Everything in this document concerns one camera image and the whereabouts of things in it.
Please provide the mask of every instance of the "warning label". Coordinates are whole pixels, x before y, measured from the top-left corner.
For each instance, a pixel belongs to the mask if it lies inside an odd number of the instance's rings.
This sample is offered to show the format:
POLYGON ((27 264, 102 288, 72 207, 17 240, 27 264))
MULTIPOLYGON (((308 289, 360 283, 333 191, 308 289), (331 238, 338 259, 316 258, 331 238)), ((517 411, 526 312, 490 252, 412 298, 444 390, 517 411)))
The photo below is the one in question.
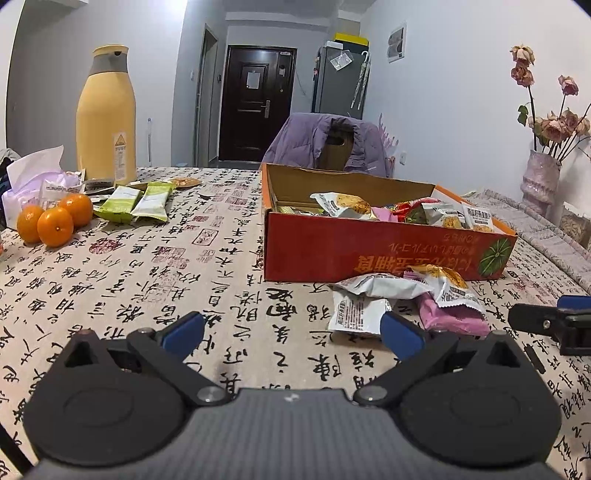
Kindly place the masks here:
POLYGON ((127 142, 125 134, 115 134, 115 181, 125 180, 127 176, 127 142))

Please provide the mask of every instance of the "orange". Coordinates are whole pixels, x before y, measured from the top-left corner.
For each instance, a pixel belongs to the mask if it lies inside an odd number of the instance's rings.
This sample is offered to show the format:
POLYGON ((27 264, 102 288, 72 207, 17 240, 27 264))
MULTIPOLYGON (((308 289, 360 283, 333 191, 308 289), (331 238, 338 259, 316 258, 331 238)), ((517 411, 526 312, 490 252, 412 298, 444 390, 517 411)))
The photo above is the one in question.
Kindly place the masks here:
POLYGON ((46 210, 37 223, 39 238, 48 247, 61 247, 74 233, 74 220, 62 207, 46 210))
POLYGON ((74 220, 74 226, 86 226, 92 220, 93 208, 90 199, 82 193, 72 193, 61 200, 60 207, 65 208, 74 220))
POLYGON ((37 222, 43 215, 39 205, 28 205, 22 209, 17 219, 17 232, 26 244, 38 244, 41 239, 37 233, 37 222))

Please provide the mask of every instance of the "gray gripper base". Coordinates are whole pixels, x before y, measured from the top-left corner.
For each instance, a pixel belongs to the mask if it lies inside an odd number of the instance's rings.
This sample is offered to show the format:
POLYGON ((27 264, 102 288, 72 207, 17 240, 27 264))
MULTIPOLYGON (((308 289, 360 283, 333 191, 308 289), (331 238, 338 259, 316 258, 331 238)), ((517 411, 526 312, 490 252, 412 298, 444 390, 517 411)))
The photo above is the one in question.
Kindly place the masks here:
POLYGON ((405 440, 390 416, 342 390, 250 390, 201 408, 167 447, 140 462, 82 470, 42 461, 27 480, 559 480, 542 463, 479 472, 405 440))

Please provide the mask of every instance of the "dark brown door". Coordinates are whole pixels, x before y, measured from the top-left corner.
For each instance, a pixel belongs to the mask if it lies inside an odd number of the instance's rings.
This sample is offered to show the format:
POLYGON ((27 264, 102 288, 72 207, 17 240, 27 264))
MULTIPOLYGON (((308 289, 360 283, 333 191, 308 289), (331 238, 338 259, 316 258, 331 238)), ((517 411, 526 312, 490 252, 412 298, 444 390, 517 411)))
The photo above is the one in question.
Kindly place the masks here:
POLYGON ((261 161, 290 115, 295 48, 228 47, 220 160, 261 161))

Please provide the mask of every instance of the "metal screw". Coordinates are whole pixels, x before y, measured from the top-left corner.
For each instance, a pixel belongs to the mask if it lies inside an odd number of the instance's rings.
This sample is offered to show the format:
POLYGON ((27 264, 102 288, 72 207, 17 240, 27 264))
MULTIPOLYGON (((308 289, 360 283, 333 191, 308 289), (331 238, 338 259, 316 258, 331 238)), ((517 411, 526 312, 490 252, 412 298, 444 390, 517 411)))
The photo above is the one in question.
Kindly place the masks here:
POLYGON ((226 391, 223 388, 216 386, 203 387, 197 392, 197 398, 205 403, 223 400, 225 396, 226 391))
POLYGON ((386 398, 388 390, 379 385, 368 385, 367 387, 360 388, 357 394, 359 398, 362 398, 365 401, 378 401, 386 398))
POLYGON ((156 330, 150 327, 138 328, 136 332, 148 335, 150 338, 154 338, 154 335, 156 335, 156 330))

